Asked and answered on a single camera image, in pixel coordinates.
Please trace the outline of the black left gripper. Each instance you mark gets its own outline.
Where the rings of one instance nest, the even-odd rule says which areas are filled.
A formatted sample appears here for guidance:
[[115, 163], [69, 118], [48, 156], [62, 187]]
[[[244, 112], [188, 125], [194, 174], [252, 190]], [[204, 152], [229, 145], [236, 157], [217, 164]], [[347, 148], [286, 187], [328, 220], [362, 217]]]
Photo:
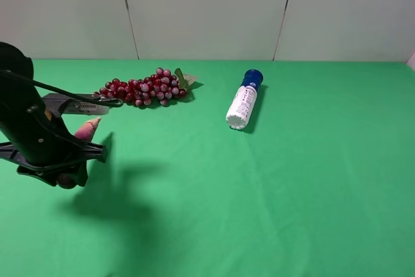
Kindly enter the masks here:
[[1, 76], [1, 130], [31, 165], [64, 166], [48, 171], [34, 171], [18, 166], [17, 173], [40, 180], [49, 186], [84, 187], [88, 181], [87, 161], [107, 159], [105, 145], [82, 141], [69, 142], [53, 132], [66, 133], [63, 122], [48, 116], [46, 107], [33, 85]]

